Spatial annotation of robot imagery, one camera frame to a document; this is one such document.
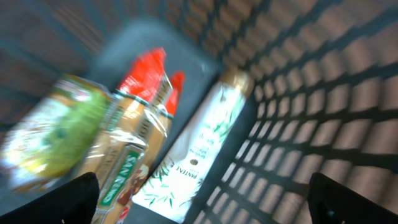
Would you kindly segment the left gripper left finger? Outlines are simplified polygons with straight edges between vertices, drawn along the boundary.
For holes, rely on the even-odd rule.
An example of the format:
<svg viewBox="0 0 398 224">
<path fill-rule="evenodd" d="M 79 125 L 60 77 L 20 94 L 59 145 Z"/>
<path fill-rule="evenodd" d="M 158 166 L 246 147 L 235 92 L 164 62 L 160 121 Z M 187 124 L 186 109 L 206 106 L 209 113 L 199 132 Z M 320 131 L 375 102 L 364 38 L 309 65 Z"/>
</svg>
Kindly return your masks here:
<svg viewBox="0 0 398 224">
<path fill-rule="evenodd" d="M 97 176 L 87 172 L 59 188 L 1 215 L 1 223 L 90 224 L 100 195 Z"/>
</svg>

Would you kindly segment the spaghetti pack with red ends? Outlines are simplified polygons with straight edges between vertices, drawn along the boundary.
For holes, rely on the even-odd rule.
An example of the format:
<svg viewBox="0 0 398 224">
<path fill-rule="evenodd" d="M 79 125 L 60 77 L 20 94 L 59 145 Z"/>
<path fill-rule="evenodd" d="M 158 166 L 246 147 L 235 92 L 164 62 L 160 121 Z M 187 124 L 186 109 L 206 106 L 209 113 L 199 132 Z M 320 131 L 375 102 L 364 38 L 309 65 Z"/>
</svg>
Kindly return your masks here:
<svg viewBox="0 0 398 224">
<path fill-rule="evenodd" d="M 94 224 L 123 223 L 154 168 L 178 108 L 185 74 L 165 72 L 161 47 L 140 54 L 113 93 L 106 118 L 76 172 L 96 174 L 99 198 Z"/>
</svg>

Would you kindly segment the green yellow snack bar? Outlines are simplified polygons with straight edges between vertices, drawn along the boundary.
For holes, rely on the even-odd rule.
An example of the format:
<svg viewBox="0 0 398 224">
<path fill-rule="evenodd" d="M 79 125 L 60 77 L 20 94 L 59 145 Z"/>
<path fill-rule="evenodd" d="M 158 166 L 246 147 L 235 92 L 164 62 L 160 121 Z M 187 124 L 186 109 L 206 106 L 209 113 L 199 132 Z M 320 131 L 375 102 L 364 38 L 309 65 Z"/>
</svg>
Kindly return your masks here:
<svg viewBox="0 0 398 224">
<path fill-rule="evenodd" d="M 11 190 L 47 188 L 67 174 L 96 137 L 111 102 L 108 89 L 65 75 L 5 136 L 1 170 Z"/>
</svg>

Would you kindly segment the white Pantene tube gold cap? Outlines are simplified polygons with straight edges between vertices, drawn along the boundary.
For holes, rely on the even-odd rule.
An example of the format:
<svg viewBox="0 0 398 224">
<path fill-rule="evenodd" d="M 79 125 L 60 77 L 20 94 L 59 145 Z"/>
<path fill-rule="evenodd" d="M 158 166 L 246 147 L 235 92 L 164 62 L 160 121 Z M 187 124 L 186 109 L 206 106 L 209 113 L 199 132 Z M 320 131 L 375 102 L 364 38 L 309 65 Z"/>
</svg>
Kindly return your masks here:
<svg viewBox="0 0 398 224">
<path fill-rule="evenodd" d="M 222 74 L 132 201 L 182 223 L 253 86 L 245 71 Z"/>
</svg>

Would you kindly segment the grey plastic basket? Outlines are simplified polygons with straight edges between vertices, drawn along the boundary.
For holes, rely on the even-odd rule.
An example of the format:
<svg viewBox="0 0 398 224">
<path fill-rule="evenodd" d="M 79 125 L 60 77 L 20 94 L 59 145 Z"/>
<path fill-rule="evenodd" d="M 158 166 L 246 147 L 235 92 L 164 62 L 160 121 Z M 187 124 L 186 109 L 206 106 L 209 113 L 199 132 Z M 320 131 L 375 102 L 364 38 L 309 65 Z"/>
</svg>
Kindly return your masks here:
<svg viewBox="0 0 398 224">
<path fill-rule="evenodd" d="M 397 2 L 1 1 L 1 133 L 71 73 L 113 89 L 167 53 L 184 92 L 168 149 L 224 68 L 254 93 L 185 221 L 310 223 L 321 172 L 397 211 Z"/>
</svg>

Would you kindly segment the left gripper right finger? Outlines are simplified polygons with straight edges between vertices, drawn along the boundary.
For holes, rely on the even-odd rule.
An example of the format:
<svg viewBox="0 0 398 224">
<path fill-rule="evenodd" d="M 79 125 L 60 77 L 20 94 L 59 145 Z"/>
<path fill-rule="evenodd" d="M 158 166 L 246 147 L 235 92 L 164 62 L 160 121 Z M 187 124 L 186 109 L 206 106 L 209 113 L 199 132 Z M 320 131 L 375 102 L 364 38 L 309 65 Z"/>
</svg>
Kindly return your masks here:
<svg viewBox="0 0 398 224">
<path fill-rule="evenodd" d="M 313 224 L 397 224 L 397 215 L 322 173 L 312 174 L 308 207 Z"/>
</svg>

